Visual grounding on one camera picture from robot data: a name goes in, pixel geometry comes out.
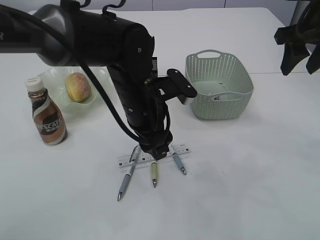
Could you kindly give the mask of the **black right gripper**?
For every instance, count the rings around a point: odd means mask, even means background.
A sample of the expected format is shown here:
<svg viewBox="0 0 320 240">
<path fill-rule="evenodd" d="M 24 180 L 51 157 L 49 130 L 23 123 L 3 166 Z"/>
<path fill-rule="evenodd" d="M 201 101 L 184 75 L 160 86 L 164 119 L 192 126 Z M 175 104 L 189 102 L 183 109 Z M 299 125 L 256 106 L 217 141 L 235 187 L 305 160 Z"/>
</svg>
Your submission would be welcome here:
<svg viewBox="0 0 320 240">
<path fill-rule="evenodd" d="M 320 1 L 308 2 L 296 24 L 279 27 L 274 34 L 276 44 L 284 44 L 280 66 L 284 76 L 289 75 L 298 63 L 310 55 L 305 44 L 320 44 Z M 316 47 L 310 55 L 306 69 L 310 75 L 320 69 L 320 47 Z"/>
</svg>

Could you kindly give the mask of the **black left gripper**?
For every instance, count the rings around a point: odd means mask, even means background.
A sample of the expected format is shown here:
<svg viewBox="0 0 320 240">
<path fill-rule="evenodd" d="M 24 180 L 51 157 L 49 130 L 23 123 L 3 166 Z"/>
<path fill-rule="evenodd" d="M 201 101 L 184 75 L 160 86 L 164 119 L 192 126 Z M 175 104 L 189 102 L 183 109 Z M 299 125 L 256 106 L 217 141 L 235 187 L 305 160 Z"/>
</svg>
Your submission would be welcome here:
<svg viewBox="0 0 320 240">
<path fill-rule="evenodd" d="M 163 159 L 173 140 L 171 119 L 167 104 L 156 99 L 155 92 L 149 89 L 148 84 L 153 80 L 151 73 L 130 75 L 118 66 L 108 66 L 107 70 L 127 122 L 140 138 L 141 149 L 155 160 Z"/>
</svg>

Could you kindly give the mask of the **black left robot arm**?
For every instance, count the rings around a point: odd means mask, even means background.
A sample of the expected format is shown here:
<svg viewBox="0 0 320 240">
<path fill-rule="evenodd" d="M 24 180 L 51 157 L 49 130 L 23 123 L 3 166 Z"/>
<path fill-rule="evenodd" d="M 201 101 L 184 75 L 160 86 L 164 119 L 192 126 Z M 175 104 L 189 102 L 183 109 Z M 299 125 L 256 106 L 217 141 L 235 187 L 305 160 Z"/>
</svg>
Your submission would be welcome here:
<svg viewBox="0 0 320 240">
<path fill-rule="evenodd" d="M 173 136 L 168 106 L 155 87 L 154 48 L 155 39 L 143 25 L 119 18 L 107 7 L 100 14 L 85 11 L 76 0 L 47 4 L 34 14 L 0 7 L 2 53 L 35 53 L 52 67 L 81 67 L 120 128 L 160 160 L 169 152 Z M 107 68 L 126 122 L 91 67 Z"/>
</svg>

